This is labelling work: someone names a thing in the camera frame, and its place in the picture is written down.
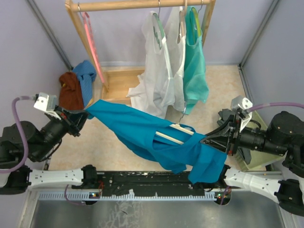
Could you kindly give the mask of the blue t-shirt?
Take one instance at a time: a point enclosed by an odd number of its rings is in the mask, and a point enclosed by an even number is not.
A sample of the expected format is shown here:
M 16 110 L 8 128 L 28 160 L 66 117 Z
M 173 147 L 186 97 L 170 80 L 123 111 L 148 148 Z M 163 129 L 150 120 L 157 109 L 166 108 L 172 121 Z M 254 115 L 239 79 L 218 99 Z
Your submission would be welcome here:
M 117 138 L 136 155 L 158 162 L 164 169 L 177 174 L 192 169 L 191 183 L 217 182 L 227 155 L 211 146 L 201 144 L 205 135 L 193 134 L 172 127 L 172 122 L 150 115 L 124 104 L 97 101 L 87 111 L 115 133 Z

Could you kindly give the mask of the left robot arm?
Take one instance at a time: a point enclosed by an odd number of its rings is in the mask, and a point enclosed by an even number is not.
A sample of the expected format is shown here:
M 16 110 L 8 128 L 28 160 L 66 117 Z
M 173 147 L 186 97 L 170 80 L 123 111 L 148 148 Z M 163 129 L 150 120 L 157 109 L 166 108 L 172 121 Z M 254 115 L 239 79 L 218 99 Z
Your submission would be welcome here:
M 99 177 L 93 165 L 69 171 L 35 170 L 25 165 L 45 162 L 59 149 L 63 137 L 80 136 L 89 113 L 85 110 L 68 111 L 55 108 L 57 117 L 48 115 L 49 122 L 38 130 L 29 121 L 21 121 L 3 129 L 0 138 L 0 193 L 22 194 L 27 189 L 59 188 L 71 185 L 73 189 L 92 189 Z

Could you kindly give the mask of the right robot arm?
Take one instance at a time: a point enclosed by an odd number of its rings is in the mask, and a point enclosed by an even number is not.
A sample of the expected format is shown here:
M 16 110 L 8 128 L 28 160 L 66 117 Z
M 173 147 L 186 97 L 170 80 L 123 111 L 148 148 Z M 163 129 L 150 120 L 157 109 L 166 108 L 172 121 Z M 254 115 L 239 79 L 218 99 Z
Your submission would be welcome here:
M 268 154 L 272 160 L 267 166 L 282 159 L 282 165 L 296 175 L 295 179 L 275 180 L 257 177 L 225 165 L 212 176 L 218 188 L 226 185 L 265 196 L 294 215 L 304 215 L 304 123 L 287 111 L 276 114 L 267 129 L 247 127 L 243 115 L 232 114 L 216 130 L 201 140 L 227 155 L 235 155 L 238 149 Z

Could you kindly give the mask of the grey t-shirt in basket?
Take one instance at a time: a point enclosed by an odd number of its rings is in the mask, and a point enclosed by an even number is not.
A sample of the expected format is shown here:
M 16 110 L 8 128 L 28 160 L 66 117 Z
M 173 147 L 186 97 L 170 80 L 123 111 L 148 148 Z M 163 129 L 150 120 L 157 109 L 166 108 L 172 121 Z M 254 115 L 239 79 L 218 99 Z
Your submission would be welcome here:
M 218 112 L 219 119 L 217 120 L 217 124 L 219 126 L 219 129 L 224 129 L 225 127 L 233 126 L 234 125 L 234 119 L 236 113 L 233 112 L 230 109 L 222 109 Z

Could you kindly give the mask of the teal t-shirt on hanger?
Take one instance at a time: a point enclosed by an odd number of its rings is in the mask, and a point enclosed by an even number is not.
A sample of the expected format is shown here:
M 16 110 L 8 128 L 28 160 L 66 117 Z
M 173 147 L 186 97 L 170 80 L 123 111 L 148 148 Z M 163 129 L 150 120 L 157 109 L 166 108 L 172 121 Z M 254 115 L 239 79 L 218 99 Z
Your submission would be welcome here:
M 188 6 L 186 22 L 186 52 L 184 64 L 183 90 L 186 102 L 185 114 L 189 115 L 198 101 L 205 103 L 209 96 L 206 81 L 206 66 L 203 55 L 202 35 L 197 36 L 192 7 Z

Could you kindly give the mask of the white t-shirt on wooden hanger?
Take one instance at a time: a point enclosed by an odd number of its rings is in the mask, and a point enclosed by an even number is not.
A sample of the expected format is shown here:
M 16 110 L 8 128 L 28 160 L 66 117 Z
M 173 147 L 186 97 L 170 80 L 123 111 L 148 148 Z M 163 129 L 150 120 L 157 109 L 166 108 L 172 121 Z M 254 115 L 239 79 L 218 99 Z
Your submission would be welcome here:
M 181 9 L 183 9 L 183 7 L 172 8 L 164 31 L 167 37 L 167 47 L 174 81 L 175 102 L 173 103 L 173 108 L 177 111 L 183 112 L 185 108 L 183 78 L 186 36 L 182 38 L 179 37 L 179 12 Z

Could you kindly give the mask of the white t-shirt on green hanger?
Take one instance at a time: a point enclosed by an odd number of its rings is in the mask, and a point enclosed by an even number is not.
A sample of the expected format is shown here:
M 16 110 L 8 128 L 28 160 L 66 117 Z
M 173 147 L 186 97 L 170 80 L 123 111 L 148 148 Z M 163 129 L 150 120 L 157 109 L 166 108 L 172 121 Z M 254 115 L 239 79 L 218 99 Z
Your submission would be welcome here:
M 129 88 L 131 106 L 159 118 L 165 118 L 167 108 L 175 102 L 174 82 L 166 35 L 162 49 L 155 45 L 151 11 L 142 26 L 145 37 L 145 69 L 138 75 L 139 85 Z

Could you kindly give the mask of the pink hanger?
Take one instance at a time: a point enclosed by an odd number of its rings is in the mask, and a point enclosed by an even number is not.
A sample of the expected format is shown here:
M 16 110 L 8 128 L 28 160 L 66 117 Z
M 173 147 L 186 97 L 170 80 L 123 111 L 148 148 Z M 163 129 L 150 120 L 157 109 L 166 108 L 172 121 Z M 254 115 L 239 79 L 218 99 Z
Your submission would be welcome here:
M 87 12 L 82 12 L 81 11 L 79 2 L 77 3 L 77 9 L 78 9 L 77 12 L 80 15 L 79 21 L 80 21 L 80 24 L 81 24 L 81 25 L 78 25 L 78 28 L 81 31 L 80 32 L 80 38 L 81 39 L 86 38 L 86 44 L 88 45 L 88 50 L 89 50 L 89 52 L 87 52 L 87 53 L 93 60 L 96 73 L 100 77 L 101 82 L 103 83 L 103 85 L 107 86 L 108 85 L 107 79 L 104 77 L 102 67 L 101 67 L 100 62 L 99 62 L 97 49 L 96 49 L 96 46 L 95 46 L 94 35 L 93 35 L 93 31 L 92 31 L 90 17 L 89 17 Z

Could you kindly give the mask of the wooden hanger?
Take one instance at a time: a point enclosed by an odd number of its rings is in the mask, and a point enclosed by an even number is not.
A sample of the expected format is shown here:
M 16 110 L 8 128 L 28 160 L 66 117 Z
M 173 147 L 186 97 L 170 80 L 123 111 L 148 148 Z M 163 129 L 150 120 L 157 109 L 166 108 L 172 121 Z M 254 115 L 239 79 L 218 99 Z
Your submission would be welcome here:
M 186 36 L 186 22 L 185 22 L 185 16 L 187 13 L 187 7 L 188 7 L 188 1 L 184 1 L 184 7 L 179 12 L 179 37 L 182 38 Z

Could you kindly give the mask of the green hanger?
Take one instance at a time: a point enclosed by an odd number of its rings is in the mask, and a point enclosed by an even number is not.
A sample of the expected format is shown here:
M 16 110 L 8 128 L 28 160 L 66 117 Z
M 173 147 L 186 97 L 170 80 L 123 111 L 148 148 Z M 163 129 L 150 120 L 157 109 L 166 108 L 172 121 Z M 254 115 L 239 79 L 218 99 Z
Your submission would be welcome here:
M 162 39 L 165 37 L 164 29 L 162 23 L 159 19 L 159 16 L 156 12 L 152 14 L 152 25 L 153 25 L 153 34 L 155 38 L 155 45 L 159 50 L 162 49 Z

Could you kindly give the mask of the yellow hanger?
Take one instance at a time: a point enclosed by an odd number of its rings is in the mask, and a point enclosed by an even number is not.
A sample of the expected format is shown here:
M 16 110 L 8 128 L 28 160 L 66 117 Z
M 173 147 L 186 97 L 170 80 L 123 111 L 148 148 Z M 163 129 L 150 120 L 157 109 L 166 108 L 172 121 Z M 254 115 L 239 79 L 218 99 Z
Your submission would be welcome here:
M 193 13 L 193 16 L 194 16 L 194 19 L 195 19 L 195 29 L 197 31 L 197 36 L 200 37 L 202 35 L 202 32 L 200 30 L 199 14 L 194 7 L 192 7 L 191 10 L 192 10 L 192 13 Z

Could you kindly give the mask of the brown cloth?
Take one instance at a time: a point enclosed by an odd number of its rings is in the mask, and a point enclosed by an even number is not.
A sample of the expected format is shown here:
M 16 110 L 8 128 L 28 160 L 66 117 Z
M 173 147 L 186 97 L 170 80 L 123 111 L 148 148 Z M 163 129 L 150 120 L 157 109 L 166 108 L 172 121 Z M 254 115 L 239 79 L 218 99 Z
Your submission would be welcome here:
M 60 76 L 61 90 L 59 94 L 59 106 L 67 110 L 83 110 L 81 86 L 77 76 L 73 72 L 66 72 Z

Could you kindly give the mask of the light green perforated basket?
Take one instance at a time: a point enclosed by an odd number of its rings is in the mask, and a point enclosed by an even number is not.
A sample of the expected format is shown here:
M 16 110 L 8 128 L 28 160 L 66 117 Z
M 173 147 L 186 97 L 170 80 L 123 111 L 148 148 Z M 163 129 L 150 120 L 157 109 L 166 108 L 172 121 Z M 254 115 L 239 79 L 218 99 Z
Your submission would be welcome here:
M 262 120 L 261 116 L 257 113 L 257 111 L 254 111 L 252 113 L 252 119 L 254 121 L 257 121 L 261 124 L 261 130 L 266 130 L 267 125 Z M 250 122 L 247 124 L 247 127 L 249 128 L 257 128 L 257 124 Z M 259 152 L 259 151 L 251 151 L 251 161 L 249 164 L 245 162 L 245 160 L 242 158 L 239 152 L 237 152 L 233 157 L 238 163 L 238 166 L 240 170 L 242 171 L 260 171 L 263 167 L 266 167 L 267 165 L 270 165 L 274 162 L 280 161 L 283 159 L 282 156 L 273 155 L 265 152 Z

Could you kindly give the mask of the light blue striped cloth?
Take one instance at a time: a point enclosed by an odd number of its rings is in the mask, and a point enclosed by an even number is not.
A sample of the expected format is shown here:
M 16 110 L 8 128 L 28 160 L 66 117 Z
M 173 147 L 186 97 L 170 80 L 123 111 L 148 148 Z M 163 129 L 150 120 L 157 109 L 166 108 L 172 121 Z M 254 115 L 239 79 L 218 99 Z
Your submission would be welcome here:
M 84 107 L 87 107 L 93 99 L 93 82 L 96 78 L 96 70 L 90 61 L 84 60 L 72 70 L 80 83 Z

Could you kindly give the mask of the wooden clothes rack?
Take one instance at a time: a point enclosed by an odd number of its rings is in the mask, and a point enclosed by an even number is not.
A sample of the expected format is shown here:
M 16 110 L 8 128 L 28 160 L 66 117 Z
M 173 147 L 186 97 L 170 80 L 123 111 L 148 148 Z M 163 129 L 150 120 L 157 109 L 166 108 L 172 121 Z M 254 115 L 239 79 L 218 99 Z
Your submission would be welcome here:
M 90 17 L 99 62 L 108 83 L 105 86 L 101 82 L 96 87 L 100 95 L 94 94 L 90 104 L 104 99 L 130 105 L 131 99 L 127 96 L 129 88 L 139 84 L 138 75 L 145 69 L 142 26 L 147 16 L 151 11 L 156 12 L 165 26 L 172 8 L 184 7 L 184 0 L 67 0 L 66 11 L 80 38 L 78 2 L 81 11 L 87 12 Z M 188 6 L 204 10 L 203 19 L 199 19 L 203 40 L 206 39 L 215 3 L 214 0 L 188 0 Z M 86 38 L 80 40 L 89 52 Z

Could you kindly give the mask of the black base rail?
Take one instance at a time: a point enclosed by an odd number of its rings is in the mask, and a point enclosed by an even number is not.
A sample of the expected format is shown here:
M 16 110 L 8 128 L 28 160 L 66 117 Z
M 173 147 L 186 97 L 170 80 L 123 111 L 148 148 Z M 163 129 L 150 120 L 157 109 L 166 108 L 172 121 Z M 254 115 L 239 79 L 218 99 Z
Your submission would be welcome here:
M 83 183 L 73 185 L 75 190 L 97 190 L 102 196 L 121 196 L 132 190 L 136 196 L 203 196 L 215 189 L 224 189 L 224 177 L 217 182 L 191 183 L 189 172 L 174 174 L 168 171 L 98 171 L 96 174 L 85 172 Z

